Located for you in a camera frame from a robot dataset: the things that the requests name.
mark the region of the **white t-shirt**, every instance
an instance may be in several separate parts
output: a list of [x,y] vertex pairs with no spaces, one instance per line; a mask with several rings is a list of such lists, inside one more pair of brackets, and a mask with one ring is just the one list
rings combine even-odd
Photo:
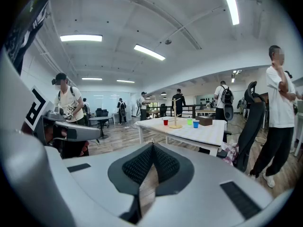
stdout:
[[90,107],[89,107],[89,103],[88,102],[84,102],[84,104],[86,105],[86,107],[87,107],[87,113],[88,114],[90,114]]
[[146,105],[143,105],[142,103],[145,101],[144,97],[140,97],[139,102],[141,103],[141,109],[146,109]]
[[[295,93],[294,85],[288,74],[286,72],[284,72],[284,74],[288,83],[288,92]],[[272,97],[269,98],[269,126],[275,128],[291,128],[294,127],[293,103],[280,95],[279,83],[281,81],[278,72],[272,66],[266,70],[267,86],[273,88]]]
[[216,88],[216,91],[214,92],[215,95],[218,95],[218,101],[217,101],[217,108],[224,108],[224,103],[221,101],[222,93],[224,91],[222,86],[218,86]]
[[[71,89],[70,86],[68,86],[67,91],[65,94],[63,94],[63,92],[60,92],[60,102],[59,102],[59,98],[58,98],[58,93],[56,94],[55,97],[55,105],[60,105],[63,108],[63,111],[66,115],[68,115],[68,111],[72,111],[71,107],[77,107],[78,106],[78,100],[81,97],[81,93],[79,91],[79,89],[77,89],[76,87],[72,87],[72,91],[74,92],[75,96],[73,96],[71,94]],[[84,116],[83,114],[83,110],[80,109],[79,112],[77,112],[77,114],[74,114],[73,117],[71,118],[71,120],[66,120],[67,122],[75,122],[77,120],[82,119]]]

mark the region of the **blue cup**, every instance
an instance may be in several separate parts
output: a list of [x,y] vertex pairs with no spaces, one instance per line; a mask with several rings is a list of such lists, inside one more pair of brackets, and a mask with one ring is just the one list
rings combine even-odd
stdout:
[[193,120],[194,122],[194,128],[198,128],[199,127],[199,120]]

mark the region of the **black jacket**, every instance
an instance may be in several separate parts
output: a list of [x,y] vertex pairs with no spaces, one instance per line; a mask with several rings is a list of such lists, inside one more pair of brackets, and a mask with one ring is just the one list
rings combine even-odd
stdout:
[[172,97],[172,100],[174,100],[174,98],[175,98],[176,100],[179,99],[179,98],[181,98],[180,100],[178,100],[178,101],[176,102],[176,107],[177,107],[177,111],[178,111],[178,112],[182,111],[182,103],[184,104],[184,106],[186,106],[184,96],[181,95],[180,93],[177,93],[177,94],[175,94],[175,95]]

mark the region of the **black cap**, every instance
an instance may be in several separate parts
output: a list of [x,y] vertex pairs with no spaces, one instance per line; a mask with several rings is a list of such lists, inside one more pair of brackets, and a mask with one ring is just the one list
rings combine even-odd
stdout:
[[57,74],[56,78],[52,80],[53,85],[60,85],[60,80],[65,80],[67,78],[66,74],[63,72],[60,72]]

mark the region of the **white sneaker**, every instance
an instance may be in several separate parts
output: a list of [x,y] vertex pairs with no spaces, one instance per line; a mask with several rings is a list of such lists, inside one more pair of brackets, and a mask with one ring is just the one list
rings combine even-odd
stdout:
[[266,176],[265,173],[263,173],[264,179],[267,181],[267,185],[270,188],[273,188],[275,186],[274,176]]
[[255,179],[256,179],[256,176],[255,176],[255,175],[250,175],[250,174],[248,174],[248,176],[249,176],[252,180],[255,180]]

